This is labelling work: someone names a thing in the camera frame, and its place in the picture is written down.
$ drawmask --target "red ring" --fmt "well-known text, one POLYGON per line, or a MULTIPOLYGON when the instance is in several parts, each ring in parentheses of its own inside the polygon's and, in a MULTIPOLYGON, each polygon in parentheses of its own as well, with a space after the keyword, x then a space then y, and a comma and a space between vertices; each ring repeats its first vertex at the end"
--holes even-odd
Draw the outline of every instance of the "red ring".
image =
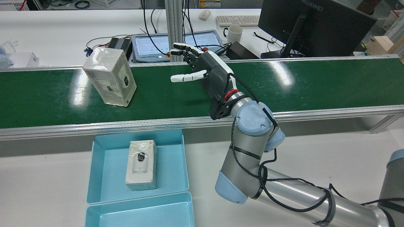
POLYGON ((231 97, 231 95, 233 95, 234 93, 237 93, 238 89, 233 89, 231 91, 229 91, 226 95, 225 95, 225 102, 227 102, 227 100, 231 97))

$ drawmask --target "white mug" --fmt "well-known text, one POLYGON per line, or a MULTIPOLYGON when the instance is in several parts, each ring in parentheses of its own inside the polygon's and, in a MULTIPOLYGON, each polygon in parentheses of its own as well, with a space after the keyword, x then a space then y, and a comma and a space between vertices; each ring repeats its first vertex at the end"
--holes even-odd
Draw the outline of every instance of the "white mug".
POLYGON ((232 25, 230 27, 225 27, 223 30, 223 35, 227 37, 227 42, 240 42, 241 33, 243 33, 243 28, 238 25, 232 25))

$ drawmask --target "ur logo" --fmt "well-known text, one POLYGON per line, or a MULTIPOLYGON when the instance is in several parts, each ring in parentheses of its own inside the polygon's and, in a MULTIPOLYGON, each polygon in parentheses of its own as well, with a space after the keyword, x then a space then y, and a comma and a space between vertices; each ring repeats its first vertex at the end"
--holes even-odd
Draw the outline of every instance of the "ur logo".
POLYGON ((259 123, 259 119, 261 117, 262 111, 248 108, 247 115, 246 115, 246 122, 253 122, 254 124, 259 123))

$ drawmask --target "metal frame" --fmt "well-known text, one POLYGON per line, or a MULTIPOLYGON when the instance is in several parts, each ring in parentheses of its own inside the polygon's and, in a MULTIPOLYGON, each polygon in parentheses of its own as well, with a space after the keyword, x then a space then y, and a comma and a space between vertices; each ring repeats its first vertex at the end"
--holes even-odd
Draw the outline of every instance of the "metal frame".
MULTIPOLYGON (((243 63, 243 62, 272 62, 272 61, 334 61, 334 60, 361 60, 361 59, 389 59, 400 58, 396 54, 381 56, 348 56, 348 57, 306 57, 306 58, 278 58, 278 59, 247 59, 247 60, 229 60, 226 63, 243 63)), ((172 65, 188 65, 186 62, 160 62, 160 63, 136 63, 129 64, 130 67, 148 67, 148 66, 172 66, 172 65)), ((45 70, 63 70, 63 69, 82 69, 82 65, 72 65, 63 67, 32 67, 32 68, 10 68, 2 69, 0 72, 9 71, 45 71, 45 70)))
MULTIPOLYGON (((295 122, 306 120, 325 120, 354 118, 381 114, 404 114, 404 105, 359 107, 343 109, 323 109, 309 111, 288 111, 274 113, 278 122, 295 122)), ((170 128, 203 128, 212 126, 229 126, 232 118, 213 121, 210 117, 172 118, 156 120, 138 120, 126 122, 106 122, 92 124, 71 124, 56 126, 39 126, 26 128, 0 129, 0 140, 34 139, 45 137, 63 137, 79 135, 98 135, 117 132, 147 131, 170 128)))
MULTIPOLYGON (((165 0, 168 43, 183 42, 182 34, 182 1, 165 0)), ((170 56, 171 62, 183 61, 182 56, 170 56)))
POLYGON ((402 114, 395 114, 395 115, 388 115, 382 120, 380 120, 375 126, 373 126, 371 129, 369 129, 370 134, 376 134, 380 132, 382 129, 387 127, 389 124, 395 122, 396 120, 400 119, 401 117, 404 117, 404 113, 402 114))

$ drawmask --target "camera lens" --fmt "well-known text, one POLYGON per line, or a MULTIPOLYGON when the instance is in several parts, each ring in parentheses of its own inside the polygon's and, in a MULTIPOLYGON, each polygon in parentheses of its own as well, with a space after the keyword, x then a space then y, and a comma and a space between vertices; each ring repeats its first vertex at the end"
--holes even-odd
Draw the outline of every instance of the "camera lens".
POLYGON ((137 160, 139 162, 143 162, 145 160, 145 153, 141 152, 141 153, 137 154, 137 160))

